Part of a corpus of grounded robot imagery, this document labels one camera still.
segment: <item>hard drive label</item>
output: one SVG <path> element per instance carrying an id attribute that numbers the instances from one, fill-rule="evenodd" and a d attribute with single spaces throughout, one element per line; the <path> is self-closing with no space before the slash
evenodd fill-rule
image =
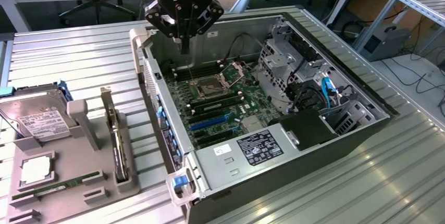
<path id="1" fill-rule="evenodd" d="M 239 139 L 238 145 L 242 148 L 249 164 L 253 166 L 284 154 L 269 130 Z"/>
<path id="2" fill-rule="evenodd" d="M 58 110 L 18 118 L 35 138 L 68 132 L 68 126 Z"/>

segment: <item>motherboard chip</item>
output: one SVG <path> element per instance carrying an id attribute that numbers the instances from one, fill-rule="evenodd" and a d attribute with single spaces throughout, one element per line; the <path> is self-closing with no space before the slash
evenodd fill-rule
<path id="1" fill-rule="evenodd" d="M 209 77 L 198 81 L 198 90 L 206 96 L 225 91 L 225 88 L 217 77 Z"/>
<path id="2" fill-rule="evenodd" d="M 265 127 L 264 122 L 258 119 L 257 115 L 249 116 L 242 120 L 243 128 L 253 132 L 258 129 L 262 129 Z"/>

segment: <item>metal rack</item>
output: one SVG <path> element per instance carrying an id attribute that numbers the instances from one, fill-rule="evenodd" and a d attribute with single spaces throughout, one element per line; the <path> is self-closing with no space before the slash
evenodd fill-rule
<path id="1" fill-rule="evenodd" d="M 358 37 L 356 43 L 354 43 L 354 49 L 357 52 L 362 50 L 365 47 L 365 44 L 368 43 L 373 32 L 377 28 L 377 26 L 381 24 L 381 22 L 385 19 L 385 16 L 388 12 L 392 10 L 395 3 L 400 1 L 407 6 L 409 6 L 412 9 L 415 9 L 419 13 L 421 13 L 424 16 L 427 16 L 429 19 L 432 19 L 441 28 L 436 31 L 433 37 L 431 37 L 431 40 L 427 42 L 424 47 L 421 48 L 423 52 L 425 48 L 429 46 L 429 44 L 433 42 L 433 40 L 439 37 L 439 35 L 445 30 L 445 0 L 389 0 L 381 13 L 378 14 L 376 21 L 373 22 L 372 26 L 369 27 L 368 31 Z"/>

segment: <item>green circuit board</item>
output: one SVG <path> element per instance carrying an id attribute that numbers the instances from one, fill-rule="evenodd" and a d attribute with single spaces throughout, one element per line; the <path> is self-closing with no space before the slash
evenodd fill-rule
<path id="1" fill-rule="evenodd" d="M 245 118 L 254 116 L 253 118 L 258 119 L 254 127 L 258 128 L 268 126 L 268 123 L 281 116 L 256 83 L 249 68 L 231 64 L 222 71 L 222 79 L 219 74 L 186 81 L 175 81 L 171 77 L 166 79 L 182 122 L 197 149 L 249 133 L 252 129 L 246 128 Z M 211 100 L 217 102 L 195 106 L 195 114 L 191 112 L 190 104 L 199 105 Z M 211 120 L 223 122 L 193 130 L 195 125 Z"/>

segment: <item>plastic stand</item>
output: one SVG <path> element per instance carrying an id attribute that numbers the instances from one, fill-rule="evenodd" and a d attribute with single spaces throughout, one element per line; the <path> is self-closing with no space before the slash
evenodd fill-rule
<path id="1" fill-rule="evenodd" d="M 70 128 L 71 136 L 48 142 L 35 138 L 14 141 L 19 148 L 15 149 L 11 176 L 10 223 L 55 222 L 119 201 L 141 190 L 126 115 L 118 113 L 129 180 L 118 183 L 107 116 L 88 120 L 84 100 L 70 102 L 67 112 L 79 123 L 79 126 Z M 20 186 L 23 161 L 39 156 L 51 157 L 50 174 L 43 180 Z M 91 173 L 97 175 L 79 180 Z M 48 186 L 62 182 L 68 182 L 63 183 L 67 188 L 47 190 Z"/>

